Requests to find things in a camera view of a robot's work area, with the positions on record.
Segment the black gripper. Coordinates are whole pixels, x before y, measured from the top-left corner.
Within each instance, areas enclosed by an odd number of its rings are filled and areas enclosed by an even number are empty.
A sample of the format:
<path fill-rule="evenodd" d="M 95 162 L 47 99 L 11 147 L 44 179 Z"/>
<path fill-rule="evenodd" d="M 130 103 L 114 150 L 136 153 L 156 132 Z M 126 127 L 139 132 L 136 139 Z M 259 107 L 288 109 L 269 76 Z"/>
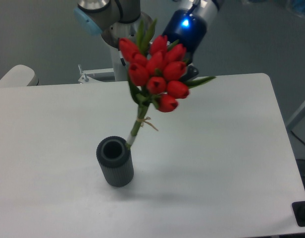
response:
<path fill-rule="evenodd" d="M 193 56 L 207 32 L 206 22 L 199 16 L 188 13 L 187 10 L 179 9 L 175 11 L 169 20 L 162 35 L 167 36 L 170 43 L 178 40 L 186 48 L 186 53 L 193 61 Z M 186 73 L 182 76 L 182 81 L 196 78 L 199 70 L 192 64 L 187 66 Z"/>

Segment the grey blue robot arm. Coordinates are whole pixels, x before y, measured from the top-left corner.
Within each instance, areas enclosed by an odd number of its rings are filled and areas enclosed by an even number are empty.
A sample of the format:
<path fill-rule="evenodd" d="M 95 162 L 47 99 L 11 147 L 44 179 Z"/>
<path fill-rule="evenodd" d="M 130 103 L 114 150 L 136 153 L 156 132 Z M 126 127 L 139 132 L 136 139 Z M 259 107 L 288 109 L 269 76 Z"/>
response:
<path fill-rule="evenodd" d="M 204 38 L 209 26 L 223 6 L 222 0 L 182 0 L 172 14 L 163 35 L 173 43 L 179 41 L 187 49 L 187 72 L 181 81 L 194 79 L 199 71 L 191 65 L 193 55 Z M 91 35 L 101 35 L 111 53 L 112 68 L 80 71 L 80 82 L 88 77 L 98 81 L 125 81 L 126 61 L 119 50 L 118 40 L 126 37 L 139 40 L 140 22 L 144 29 L 153 20 L 141 11 L 138 0 L 80 0 L 74 9 L 79 24 Z"/>

